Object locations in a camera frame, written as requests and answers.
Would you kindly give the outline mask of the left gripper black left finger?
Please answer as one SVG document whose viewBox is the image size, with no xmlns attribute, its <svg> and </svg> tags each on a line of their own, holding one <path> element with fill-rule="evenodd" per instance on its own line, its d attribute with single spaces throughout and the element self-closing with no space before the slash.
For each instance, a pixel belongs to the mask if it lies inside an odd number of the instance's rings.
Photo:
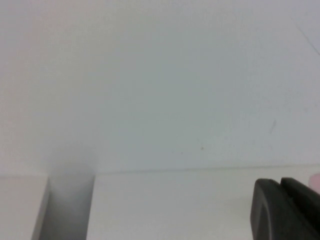
<svg viewBox="0 0 320 240">
<path fill-rule="evenodd" d="M 289 197 L 272 179 L 260 178 L 254 184 L 250 225 L 254 240 L 297 240 L 299 219 Z"/>
</svg>

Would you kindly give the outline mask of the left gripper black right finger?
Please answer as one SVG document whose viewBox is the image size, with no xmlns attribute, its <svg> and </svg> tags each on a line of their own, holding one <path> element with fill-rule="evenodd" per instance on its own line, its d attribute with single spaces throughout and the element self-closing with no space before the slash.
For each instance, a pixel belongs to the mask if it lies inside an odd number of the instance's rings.
<svg viewBox="0 0 320 240">
<path fill-rule="evenodd" d="M 283 177 L 281 187 L 288 194 L 298 212 L 303 216 L 302 222 L 316 233 L 320 239 L 320 194 L 292 177 Z"/>
</svg>

